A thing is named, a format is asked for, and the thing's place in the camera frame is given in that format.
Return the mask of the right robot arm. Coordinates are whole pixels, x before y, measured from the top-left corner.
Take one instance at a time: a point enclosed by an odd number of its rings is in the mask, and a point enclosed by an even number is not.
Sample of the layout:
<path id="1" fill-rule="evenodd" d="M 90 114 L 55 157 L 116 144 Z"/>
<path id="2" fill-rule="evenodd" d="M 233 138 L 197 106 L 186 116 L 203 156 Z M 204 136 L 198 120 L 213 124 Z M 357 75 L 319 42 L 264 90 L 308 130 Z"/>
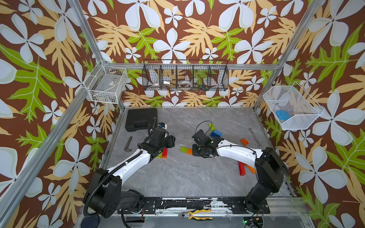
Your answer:
<path id="1" fill-rule="evenodd" d="M 252 149 L 243 145 L 234 144 L 221 137 L 210 138 L 203 130 L 196 132 L 192 139 L 193 156 L 211 158 L 215 156 L 227 157 L 252 167 L 256 172 L 257 183 L 245 197 L 246 209 L 252 213 L 260 210 L 265 200 L 271 194 L 278 193 L 288 167 L 277 152 L 266 147 Z"/>

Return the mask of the lime green lego brick front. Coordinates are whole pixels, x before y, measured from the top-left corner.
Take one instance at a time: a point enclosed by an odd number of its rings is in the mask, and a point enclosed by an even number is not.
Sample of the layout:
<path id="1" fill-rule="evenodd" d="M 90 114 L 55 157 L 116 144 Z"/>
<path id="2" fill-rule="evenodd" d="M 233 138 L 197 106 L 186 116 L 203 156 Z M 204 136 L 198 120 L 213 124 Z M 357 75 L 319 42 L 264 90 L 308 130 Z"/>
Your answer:
<path id="1" fill-rule="evenodd" d="M 182 147 L 180 147 L 180 151 L 183 152 L 183 153 L 188 153 L 189 148 L 182 146 Z"/>

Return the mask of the dark blue upturned lego brick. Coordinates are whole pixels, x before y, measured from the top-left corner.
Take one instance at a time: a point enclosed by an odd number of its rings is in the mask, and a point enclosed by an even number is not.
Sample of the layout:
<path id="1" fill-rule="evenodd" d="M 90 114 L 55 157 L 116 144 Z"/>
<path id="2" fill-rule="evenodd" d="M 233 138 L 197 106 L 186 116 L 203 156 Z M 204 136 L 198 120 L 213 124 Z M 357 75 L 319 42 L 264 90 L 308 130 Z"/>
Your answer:
<path id="1" fill-rule="evenodd" d="M 210 137 L 215 138 L 215 137 L 222 137 L 222 132 L 218 131 L 218 130 L 214 130 L 211 132 Z"/>

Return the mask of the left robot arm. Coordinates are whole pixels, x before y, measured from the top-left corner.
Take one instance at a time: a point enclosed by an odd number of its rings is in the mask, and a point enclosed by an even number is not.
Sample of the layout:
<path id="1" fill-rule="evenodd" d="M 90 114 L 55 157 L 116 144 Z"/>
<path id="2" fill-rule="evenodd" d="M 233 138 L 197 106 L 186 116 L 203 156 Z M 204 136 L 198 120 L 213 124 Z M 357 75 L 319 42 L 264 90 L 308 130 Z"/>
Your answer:
<path id="1" fill-rule="evenodd" d="M 118 165 L 100 168 L 93 175 L 86 190 L 83 215 L 110 217 L 115 211 L 139 213 L 143 207 L 143 194 L 135 190 L 122 191 L 122 185 L 135 172 L 158 157 L 164 149 L 175 146 L 175 137 L 169 135 L 167 124 L 155 125 L 153 119 L 148 127 L 148 136 L 137 145 L 137 150 Z"/>

